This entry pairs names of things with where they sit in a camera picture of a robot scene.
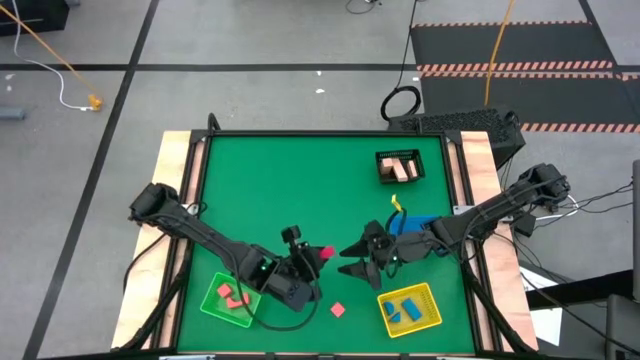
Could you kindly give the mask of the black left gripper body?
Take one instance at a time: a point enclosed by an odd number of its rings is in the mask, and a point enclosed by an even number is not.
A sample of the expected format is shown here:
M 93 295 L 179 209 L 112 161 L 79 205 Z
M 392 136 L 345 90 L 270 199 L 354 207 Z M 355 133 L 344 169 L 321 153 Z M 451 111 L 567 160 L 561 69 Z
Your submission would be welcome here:
M 259 290 L 294 311 L 302 311 L 307 303 L 321 299 L 320 272 L 315 273 L 312 266 L 312 258 L 320 256 L 311 254 L 309 246 L 307 242 L 295 245 L 290 248 L 289 256 L 270 252 L 265 255 L 267 261 Z

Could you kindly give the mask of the black hazard-striped floor mat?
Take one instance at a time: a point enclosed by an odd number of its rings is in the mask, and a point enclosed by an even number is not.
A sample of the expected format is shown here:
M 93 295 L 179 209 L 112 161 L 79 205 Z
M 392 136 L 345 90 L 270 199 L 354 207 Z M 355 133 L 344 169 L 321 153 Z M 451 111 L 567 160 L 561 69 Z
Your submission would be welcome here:
M 528 132 L 640 135 L 640 76 L 597 73 L 433 72 L 420 79 L 427 109 L 511 110 Z
M 600 71 L 614 57 L 587 21 L 423 23 L 411 29 L 422 72 Z

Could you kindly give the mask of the black box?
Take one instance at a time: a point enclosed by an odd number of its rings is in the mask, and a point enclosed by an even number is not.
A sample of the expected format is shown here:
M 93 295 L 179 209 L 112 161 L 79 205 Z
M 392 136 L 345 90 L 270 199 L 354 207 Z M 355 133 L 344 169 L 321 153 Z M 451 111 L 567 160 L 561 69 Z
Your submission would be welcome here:
M 34 32 L 63 30 L 70 10 L 65 0 L 0 0 L 0 5 L 18 13 Z

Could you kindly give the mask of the white paper sheet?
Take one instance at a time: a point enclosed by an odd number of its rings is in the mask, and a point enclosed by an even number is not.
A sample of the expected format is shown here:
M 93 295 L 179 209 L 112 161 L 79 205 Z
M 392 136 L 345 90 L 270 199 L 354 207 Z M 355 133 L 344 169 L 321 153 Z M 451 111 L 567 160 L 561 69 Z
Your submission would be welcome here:
M 535 291 L 536 288 L 543 289 L 557 285 L 557 282 L 524 267 L 520 268 L 520 274 L 526 291 Z M 558 346 L 561 338 L 563 310 L 561 308 L 530 309 L 530 314 L 536 337 L 544 342 Z

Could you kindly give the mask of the black power adapter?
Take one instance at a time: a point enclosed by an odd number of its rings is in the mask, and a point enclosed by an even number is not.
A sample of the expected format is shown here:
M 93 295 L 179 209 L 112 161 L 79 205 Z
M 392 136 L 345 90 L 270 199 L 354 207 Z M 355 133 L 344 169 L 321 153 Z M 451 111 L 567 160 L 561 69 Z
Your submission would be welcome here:
M 514 223 L 514 231 L 525 237 L 530 237 L 535 229 L 537 218 L 529 213 L 523 214 Z

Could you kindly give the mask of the grey box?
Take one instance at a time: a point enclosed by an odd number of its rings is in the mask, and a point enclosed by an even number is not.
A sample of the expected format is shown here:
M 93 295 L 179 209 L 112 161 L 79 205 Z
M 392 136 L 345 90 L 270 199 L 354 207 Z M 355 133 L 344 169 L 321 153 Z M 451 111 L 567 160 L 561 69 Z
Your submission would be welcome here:
M 607 299 L 606 360 L 640 360 L 640 303 L 611 295 Z

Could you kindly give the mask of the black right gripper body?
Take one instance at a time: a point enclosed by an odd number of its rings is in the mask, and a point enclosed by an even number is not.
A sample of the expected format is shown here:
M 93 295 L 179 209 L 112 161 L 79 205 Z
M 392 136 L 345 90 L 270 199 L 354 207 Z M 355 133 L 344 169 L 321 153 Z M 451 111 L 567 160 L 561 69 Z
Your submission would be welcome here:
M 388 233 L 375 235 L 368 244 L 370 263 L 367 265 L 367 280 L 374 290 L 380 290 L 382 272 L 392 279 L 403 265 L 426 258 L 437 245 L 438 240 L 426 231 L 399 236 Z

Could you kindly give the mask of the green plastic basket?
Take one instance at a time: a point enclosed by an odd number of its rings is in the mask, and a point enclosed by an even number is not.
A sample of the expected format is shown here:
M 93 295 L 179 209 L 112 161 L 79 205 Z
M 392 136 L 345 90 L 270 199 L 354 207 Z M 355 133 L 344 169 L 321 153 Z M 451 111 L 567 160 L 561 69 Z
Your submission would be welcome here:
M 250 304 L 236 309 L 229 309 L 226 306 L 226 298 L 222 298 L 217 293 L 217 288 L 222 284 L 228 284 L 232 290 L 232 297 L 234 299 L 242 299 L 244 293 L 248 293 L 250 296 Z M 236 279 L 231 275 L 218 272 L 214 275 L 208 290 L 205 293 L 204 299 L 200 305 L 200 311 L 229 322 L 233 325 L 237 325 L 242 328 L 249 328 L 253 323 L 252 314 L 255 314 L 257 308 L 261 302 L 261 295 L 252 290 L 251 288 L 242 285 L 238 288 Z

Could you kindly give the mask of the blue plastic basket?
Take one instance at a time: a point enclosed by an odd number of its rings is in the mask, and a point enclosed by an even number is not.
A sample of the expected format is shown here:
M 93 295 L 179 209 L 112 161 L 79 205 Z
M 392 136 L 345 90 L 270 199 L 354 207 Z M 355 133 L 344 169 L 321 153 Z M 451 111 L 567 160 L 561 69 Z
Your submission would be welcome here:
M 435 253 L 439 257 L 446 254 L 446 249 L 434 241 L 425 237 L 417 236 L 429 228 L 429 224 L 436 219 L 435 216 L 417 215 L 407 216 L 403 228 L 400 228 L 401 216 L 396 216 L 390 223 L 388 232 L 393 236 L 404 236 L 408 238 L 401 240 L 397 246 L 398 256 L 405 262 L 417 261 L 425 258 L 430 253 Z

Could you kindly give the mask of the yellow plastic basket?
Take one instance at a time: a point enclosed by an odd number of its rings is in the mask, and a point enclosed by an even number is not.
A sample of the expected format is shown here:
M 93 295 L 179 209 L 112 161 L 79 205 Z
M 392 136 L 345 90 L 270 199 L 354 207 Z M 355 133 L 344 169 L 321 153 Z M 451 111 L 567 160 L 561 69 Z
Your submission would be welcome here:
M 401 305 L 401 303 L 407 298 L 411 298 L 422 312 L 422 317 L 417 322 L 413 322 L 410 319 Z M 390 322 L 390 317 L 392 315 L 388 316 L 386 314 L 383 307 L 383 303 L 385 301 L 393 303 L 395 307 L 394 314 L 401 314 L 401 321 L 399 323 Z M 427 283 L 419 283 L 383 293 L 377 296 L 377 303 L 382 314 L 387 334 L 390 338 L 402 337 L 427 328 L 438 326 L 442 323 L 440 311 Z

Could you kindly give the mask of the black plastic basket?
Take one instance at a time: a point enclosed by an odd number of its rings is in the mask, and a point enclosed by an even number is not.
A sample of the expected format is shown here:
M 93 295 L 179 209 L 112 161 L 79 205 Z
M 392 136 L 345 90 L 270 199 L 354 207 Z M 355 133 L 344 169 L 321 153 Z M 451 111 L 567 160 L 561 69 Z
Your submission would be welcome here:
M 379 172 L 379 164 L 382 158 L 397 158 L 399 159 L 408 175 L 407 182 L 398 182 L 394 176 L 393 170 L 388 175 L 381 175 Z M 425 177 L 424 167 L 421 159 L 420 152 L 417 149 L 408 149 L 408 150 L 391 150 L 391 151 L 383 151 L 375 153 L 376 166 L 378 170 L 378 178 L 382 184 L 396 184 L 396 183 L 411 183 L 421 180 Z M 413 160 L 417 167 L 418 177 L 411 178 L 407 169 L 407 162 L 409 160 Z

